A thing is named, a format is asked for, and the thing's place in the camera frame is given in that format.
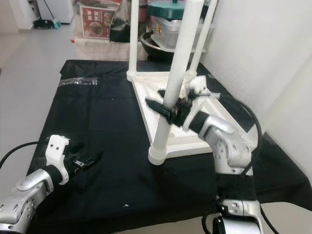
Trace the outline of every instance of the white wall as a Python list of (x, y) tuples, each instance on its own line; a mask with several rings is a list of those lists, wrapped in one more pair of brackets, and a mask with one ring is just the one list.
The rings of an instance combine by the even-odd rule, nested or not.
[(201, 62), (312, 181), (312, 1), (220, 0), (214, 24)]
[(312, 51), (311, 0), (220, 0), (202, 62), (264, 116)]
[(33, 12), (31, 5), (27, 0), (9, 0), (12, 11), (18, 25), (18, 29), (30, 29), (33, 21), (36, 20), (36, 15)]
[(0, 0), (0, 33), (17, 33), (16, 24), (9, 0)]

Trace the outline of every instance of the white pole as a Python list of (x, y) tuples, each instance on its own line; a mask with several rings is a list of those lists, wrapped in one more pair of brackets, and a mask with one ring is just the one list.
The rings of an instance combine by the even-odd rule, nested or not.
[[(190, 58), (203, 4), (204, 0), (186, 0), (163, 102), (169, 108), (174, 107), (179, 98), (183, 76)], [(164, 118), (159, 119), (155, 139), (148, 155), (149, 161), (154, 165), (160, 165), (166, 159), (166, 144), (170, 128), (170, 125)]]
[(198, 66), (198, 63), (199, 63), (199, 60), (201, 57), (201, 53), (203, 51), (203, 48), (204, 48), (204, 45), (206, 42), (206, 38), (207, 38), (207, 35), (209, 32), (211, 22), (213, 20), (213, 16), (215, 13), (215, 8), (217, 5), (217, 2), (218, 2), (218, 0), (211, 0), (210, 1), (209, 7), (208, 7), (208, 12), (207, 12), (203, 27), (201, 29), (200, 35), (199, 35), (197, 46), (195, 49), (195, 53), (193, 55), (193, 60), (192, 60), (191, 66), (190, 66), (191, 71), (196, 72), (196, 70), (197, 70), (197, 66)]
[(139, 0), (132, 0), (130, 23), (130, 56), (128, 70), (128, 73), (130, 73), (131, 75), (134, 75), (137, 72), (138, 7)]

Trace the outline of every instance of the teal lid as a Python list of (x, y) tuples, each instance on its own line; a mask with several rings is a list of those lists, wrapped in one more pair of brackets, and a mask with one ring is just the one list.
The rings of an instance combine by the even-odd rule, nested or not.
[[(178, 0), (151, 1), (147, 5), (147, 15), (161, 17), (167, 20), (181, 20), (183, 17), (185, 2)], [(205, 1), (201, 13), (206, 16), (208, 3)]]

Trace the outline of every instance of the black cloth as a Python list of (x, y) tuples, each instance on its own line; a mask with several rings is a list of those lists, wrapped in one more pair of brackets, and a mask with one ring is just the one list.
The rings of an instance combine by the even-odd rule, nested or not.
[[(138, 62), (140, 71), (169, 69)], [(97, 85), (59, 87), (40, 140), (58, 134), (83, 142), (85, 156), (103, 154), (42, 202), (30, 234), (118, 232), (201, 216), (213, 203), (212, 154), (171, 158), (158, 167), (149, 163), (150, 143), (127, 70), (127, 62), (83, 60), (68, 60), (62, 68), (61, 79), (97, 77)], [(208, 76), (211, 91), (227, 93), (201, 64), (197, 71)], [(224, 105), (245, 129), (252, 126), (241, 109)], [(36, 148), (29, 173), (44, 167), (44, 152)], [(265, 141), (254, 178), (261, 203), (285, 201), (312, 211), (307, 177), (277, 145)]]

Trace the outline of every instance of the table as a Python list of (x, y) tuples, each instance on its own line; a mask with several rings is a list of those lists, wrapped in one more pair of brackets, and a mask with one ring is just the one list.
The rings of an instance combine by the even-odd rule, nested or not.
[[(96, 78), (96, 85), (60, 86), (40, 139), (52, 134), (83, 142), (85, 156), (103, 152), (101, 161), (55, 189), (37, 209), (30, 234), (112, 233), (203, 215), (216, 196), (212, 154), (171, 158), (161, 166), (147, 159), (150, 146), (131, 83), (128, 63), (68, 60), (61, 82)], [(138, 62), (140, 71), (169, 71), (170, 65)], [(212, 92), (227, 93), (200, 64)], [(223, 103), (245, 130), (252, 120)], [(261, 203), (284, 201), (312, 211), (307, 177), (275, 144), (265, 140), (254, 165)], [(45, 165), (45, 147), (36, 148), (29, 173)]]

